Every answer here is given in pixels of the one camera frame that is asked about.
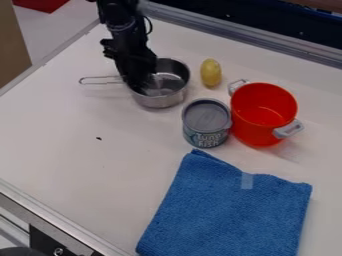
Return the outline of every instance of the sticker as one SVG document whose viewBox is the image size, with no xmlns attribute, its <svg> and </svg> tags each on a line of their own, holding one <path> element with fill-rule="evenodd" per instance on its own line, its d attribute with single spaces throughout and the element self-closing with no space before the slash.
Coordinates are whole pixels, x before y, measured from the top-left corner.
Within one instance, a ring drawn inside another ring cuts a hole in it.
<svg viewBox="0 0 342 256">
<path fill-rule="evenodd" d="M 241 189 L 253 189 L 254 175 L 243 172 L 241 175 Z"/>
</svg>

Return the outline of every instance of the can lid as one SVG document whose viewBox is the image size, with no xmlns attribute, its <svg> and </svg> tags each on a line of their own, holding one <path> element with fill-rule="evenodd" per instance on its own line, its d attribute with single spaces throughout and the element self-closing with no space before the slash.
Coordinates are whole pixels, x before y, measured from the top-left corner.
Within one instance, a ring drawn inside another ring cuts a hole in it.
<svg viewBox="0 0 342 256">
<path fill-rule="evenodd" d="M 232 125 L 228 107 L 215 99 L 198 99 L 183 110 L 183 123 L 191 130 L 203 133 L 229 129 Z"/>
</svg>

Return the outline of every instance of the can label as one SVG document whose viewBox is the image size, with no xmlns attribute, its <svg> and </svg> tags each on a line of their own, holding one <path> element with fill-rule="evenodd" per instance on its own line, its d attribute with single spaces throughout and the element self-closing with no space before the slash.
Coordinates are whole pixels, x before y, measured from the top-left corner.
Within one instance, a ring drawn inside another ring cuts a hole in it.
<svg viewBox="0 0 342 256">
<path fill-rule="evenodd" d="M 195 147 L 199 148 L 212 148 L 221 145 L 228 137 L 227 130 L 221 130 L 215 133 L 198 133 L 191 131 L 189 128 L 184 127 L 185 139 Z"/>
</svg>

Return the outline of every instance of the pot handle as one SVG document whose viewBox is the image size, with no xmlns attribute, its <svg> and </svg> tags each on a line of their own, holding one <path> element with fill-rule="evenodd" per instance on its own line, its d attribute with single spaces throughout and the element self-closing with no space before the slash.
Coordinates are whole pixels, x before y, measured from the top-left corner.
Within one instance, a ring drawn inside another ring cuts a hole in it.
<svg viewBox="0 0 342 256">
<path fill-rule="evenodd" d="M 273 135 L 277 139 L 285 139 L 295 135 L 297 132 L 300 132 L 304 129 L 304 125 L 301 121 L 295 119 L 292 123 L 285 125 L 283 127 L 279 127 L 273 130 Z"/>
<path fill-rule="evenodd" d="M 249 80 L 247 79 L 239 79 L 232 83 L 228 84 L 228 93 L 230 96 L 233 96 L 234 92 L 239 89 L 240 87 L 244 86 L 245 84 L 249 84 Z"/>
<path fill-rule="evenodd" d="M 87 76 L 82 77 L 78 83 L 85 89 L 111 88 L 110 84 L 123 84 L 120 76 Z"/>
</svg>

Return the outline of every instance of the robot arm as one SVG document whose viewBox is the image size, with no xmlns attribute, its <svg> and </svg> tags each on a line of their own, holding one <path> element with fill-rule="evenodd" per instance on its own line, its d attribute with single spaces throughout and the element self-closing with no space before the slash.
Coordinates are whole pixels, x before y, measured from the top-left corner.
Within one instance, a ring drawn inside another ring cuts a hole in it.
<svg viewBox="0 0 342 256">
<path fill-rule="evenodd" d="M 139 91 L 156 72 L 157 56 L 147 47 L 145 16 L 138 10 L 138 0 L 88 1 L 97 3 L 100 21 L 113 37 L 101 40 L 104 55 L 115 61 L 123 80 Z"/>
</svg>

